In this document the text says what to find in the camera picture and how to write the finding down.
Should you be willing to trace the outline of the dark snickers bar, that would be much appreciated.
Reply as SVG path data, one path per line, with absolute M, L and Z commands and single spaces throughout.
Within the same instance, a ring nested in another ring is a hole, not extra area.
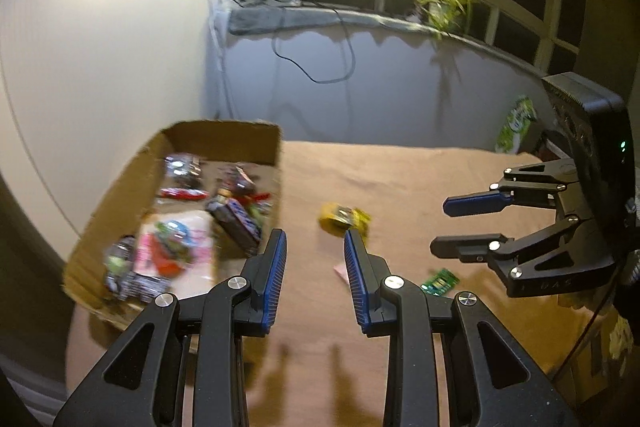
M 235 198 L 218 195 L 206 204 L 205 210 L 247 256 L 257 254 L 262 231 Z

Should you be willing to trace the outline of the grey sill cloth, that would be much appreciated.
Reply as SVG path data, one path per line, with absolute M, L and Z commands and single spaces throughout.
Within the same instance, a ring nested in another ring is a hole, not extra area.
M 237 37 L 273 34 L 276 30 L 298 31 L 341 25 L 363 30 L 382 30 L 398 35 L 434 38 L 437 41 L 449 40 L 466 46 L 478 53 L 485 53 L 495 60 L 505 62 L 521 69 L 529 75 L 544 77 L 544 72 L 520 58 L 495 49 L 470 37 L 441 32 L 430 26 L 410 23 L 398 18 L 355 12 L 349 10 L 330 10 L 310 8 L 309 6 L 255 5 L 234 9 L 230 12 L 228 33 Z

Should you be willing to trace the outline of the yellow jelly cup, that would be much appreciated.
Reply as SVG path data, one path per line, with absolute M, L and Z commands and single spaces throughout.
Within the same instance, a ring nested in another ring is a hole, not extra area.
M 341 235 L 355 225 L 356 218 L 352 208 L 327 202 L 320 209 L 318 222 L 323 231 Z

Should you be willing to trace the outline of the yellow green snack packet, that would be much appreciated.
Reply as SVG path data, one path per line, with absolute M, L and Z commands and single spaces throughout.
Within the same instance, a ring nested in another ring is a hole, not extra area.
M 371 216 L 359 208 L 352 208 L 350 212 L 352 213 L 352 224 L 350 227 L 357 230 L 363 243 L 366 243 L 369 237 Z

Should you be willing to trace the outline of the small snickers bar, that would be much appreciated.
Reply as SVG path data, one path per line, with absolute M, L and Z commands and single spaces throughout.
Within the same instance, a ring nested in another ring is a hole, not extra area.
M 121 279 L 131 271 L 136 257 L 136 238 L 124 235 L 108 246 L 103 253 L 103 264 L 109 277 Z

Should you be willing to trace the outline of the green white snack bag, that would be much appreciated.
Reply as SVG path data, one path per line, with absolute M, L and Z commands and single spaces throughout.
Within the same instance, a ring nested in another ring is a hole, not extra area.
M 523 152 L 526 136 L 536 121 L 533 101 L 526 95 L 519 96 L 500 128 L 495 152 L 511 155 Z

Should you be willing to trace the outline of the large clear nut bag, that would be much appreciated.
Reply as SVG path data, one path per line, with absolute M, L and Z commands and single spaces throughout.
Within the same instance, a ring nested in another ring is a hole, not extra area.
M 203 186 L 201 157 L 190 153 L 175 153 L 164 158 L 164 184 L 169 187 L 201 188 Z

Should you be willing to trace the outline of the pink small packet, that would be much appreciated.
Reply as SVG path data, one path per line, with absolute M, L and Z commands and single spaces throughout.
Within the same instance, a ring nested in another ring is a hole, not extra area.
M 333 270 L 346 284 L 349 283 L 349 276 L 344 262 L 335 265 Z

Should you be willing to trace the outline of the clear red-edged nut bag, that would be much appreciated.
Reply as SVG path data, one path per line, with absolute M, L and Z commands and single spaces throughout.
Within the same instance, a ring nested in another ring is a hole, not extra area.
M 219 169 L 217 195 L 238 198 L 256 193 L 256 183 L 241 165 L 228 164 Z

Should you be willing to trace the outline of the pink printed plastic bag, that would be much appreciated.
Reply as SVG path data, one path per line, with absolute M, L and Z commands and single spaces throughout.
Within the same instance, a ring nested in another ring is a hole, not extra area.
M 213 219 L 204 210 L 153 213 L 139 229 L 134 271 L 177 280 L 197 269 L 213 273 Z

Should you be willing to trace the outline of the black snack packet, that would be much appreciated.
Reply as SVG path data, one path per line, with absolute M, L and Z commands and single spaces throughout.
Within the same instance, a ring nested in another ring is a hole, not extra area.
M 107 272 L 104 279 L 106 289 L 118 300 L 139 300 L 140 303 L 152 303 L 160 294 L 167 291 L 170 280 L 166 277 L 148 277 L 129 271 L 122 275 Z

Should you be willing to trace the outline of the potted spider plant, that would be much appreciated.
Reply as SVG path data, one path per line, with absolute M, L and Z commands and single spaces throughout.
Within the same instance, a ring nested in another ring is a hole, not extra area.
M 469 35 L 475 7 L 484 0 L 414 0 L 419 22 L 440 34 Z

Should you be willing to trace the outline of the brown cardboard box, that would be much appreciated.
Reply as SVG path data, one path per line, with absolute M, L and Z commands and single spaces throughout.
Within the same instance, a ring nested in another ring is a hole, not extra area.
M 208 196 L 215 196 L 232 166 L 243 168 L 257 192 L 267 197 L 248 212 L 266 239 L 278 225 L 281 145 L 280 127 L 268 122 L 183 121 L 154 134 L 93 211 L 64 269 L 66 295 L 99 319 L 126 329 L 142 304 L 136 297 L 119 299 L 104 284 L 107 248 L 126 235 L 136 239 L 134 271 L 147 277 L 167 274 L 170 290 L 180 298 L 206 293 L 238 272 L 245 251 L 206 212 L 204 200 L 160 197 L 160 190 L 170 182 L 166 159 L 181 153 L 200 158 Z M 196 240 L 191 263 L 181 269 L 163 265 L 153 256 L 157 223 L 166 221 L 184 223 Z

